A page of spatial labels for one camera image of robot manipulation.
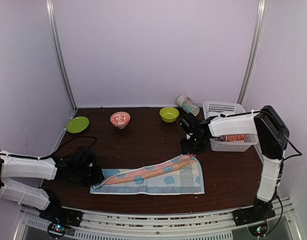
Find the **white perforated plastic basket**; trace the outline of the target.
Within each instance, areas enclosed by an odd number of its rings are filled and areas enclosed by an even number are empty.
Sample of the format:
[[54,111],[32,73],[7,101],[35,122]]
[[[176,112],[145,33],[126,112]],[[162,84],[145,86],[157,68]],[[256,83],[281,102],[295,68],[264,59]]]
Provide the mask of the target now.
[[[221,113],[240,114],[245,113],[245,108],[238,103],[221,101],[204,101],[202,103],[203,115],[207,119],[210,116],[218,116]],[[219,137],[211,138],[210,148],[214,152],[245,152],[249,147],[259,143],[257,135],[245,134],[244,140],[225,141]]]

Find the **orange bunny towel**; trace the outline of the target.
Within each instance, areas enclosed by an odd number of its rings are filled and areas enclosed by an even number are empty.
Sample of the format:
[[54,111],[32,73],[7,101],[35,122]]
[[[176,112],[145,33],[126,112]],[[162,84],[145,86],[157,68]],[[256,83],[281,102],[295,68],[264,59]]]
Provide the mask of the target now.
[[246,137],[246,134],[228,134],[222,136],[222,140],[225,142],[244,142]]

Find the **blue mickey dotted towel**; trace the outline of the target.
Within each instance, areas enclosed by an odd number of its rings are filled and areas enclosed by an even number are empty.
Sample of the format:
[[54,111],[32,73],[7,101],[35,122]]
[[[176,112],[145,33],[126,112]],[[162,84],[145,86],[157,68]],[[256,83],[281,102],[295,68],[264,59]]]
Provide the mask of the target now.
[[103,169],[104,180],[93,184],[93,195],[178,196],[205,193],[198,159],[179,155],[165,162],[135,169]]

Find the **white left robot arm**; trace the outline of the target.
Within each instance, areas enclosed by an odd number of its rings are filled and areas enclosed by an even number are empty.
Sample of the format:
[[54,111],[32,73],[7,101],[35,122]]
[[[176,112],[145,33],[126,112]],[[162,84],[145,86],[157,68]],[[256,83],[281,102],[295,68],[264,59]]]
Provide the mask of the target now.
[[95,153],[80,146],[66,156],[25,156],[0,149],[0,199],[45,211],[54,222],[66,212],[57,196],[38,186],[39,180],[91,186],[104,179]]

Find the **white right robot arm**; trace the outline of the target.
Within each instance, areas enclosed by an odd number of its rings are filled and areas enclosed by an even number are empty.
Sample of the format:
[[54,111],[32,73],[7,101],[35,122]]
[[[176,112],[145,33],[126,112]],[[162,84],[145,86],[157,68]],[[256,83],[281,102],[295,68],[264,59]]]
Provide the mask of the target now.
[[284,152],[289,130],[271,105],[260,110],[236,114],[219,114],[205,120],[188,113],[178,122],[186,137],[180,141],[183,154],[199,154],[210,145],[210,140],[228,135],[254,135],[261,149],[263,168],[256,194],[257,204],[250,209],[250,217],[260,221],[269,213],[271,202],[280,181]]

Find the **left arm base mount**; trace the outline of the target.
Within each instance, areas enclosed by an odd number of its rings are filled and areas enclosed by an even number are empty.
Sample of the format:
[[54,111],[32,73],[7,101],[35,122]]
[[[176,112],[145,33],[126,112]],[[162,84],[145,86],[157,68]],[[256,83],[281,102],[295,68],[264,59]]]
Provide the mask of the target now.
[[83,212],[62,207],[61,201],[53,191],[48,190],[46,193],[50,203],[45,210],[38,210],[39,217],[54,224],[79,227],[82,221]]

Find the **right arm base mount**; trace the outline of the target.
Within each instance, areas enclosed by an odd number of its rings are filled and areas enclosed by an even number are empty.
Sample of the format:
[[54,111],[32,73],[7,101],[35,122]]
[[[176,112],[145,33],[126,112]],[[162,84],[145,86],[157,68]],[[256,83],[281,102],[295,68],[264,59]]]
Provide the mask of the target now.
[[276,213],[273,209],[272,199],[266,202],[255,197],[252,206],[238,208],[232,212],[232,216],[235,225],[242,226],[265,221],[267,218],[275,217]]

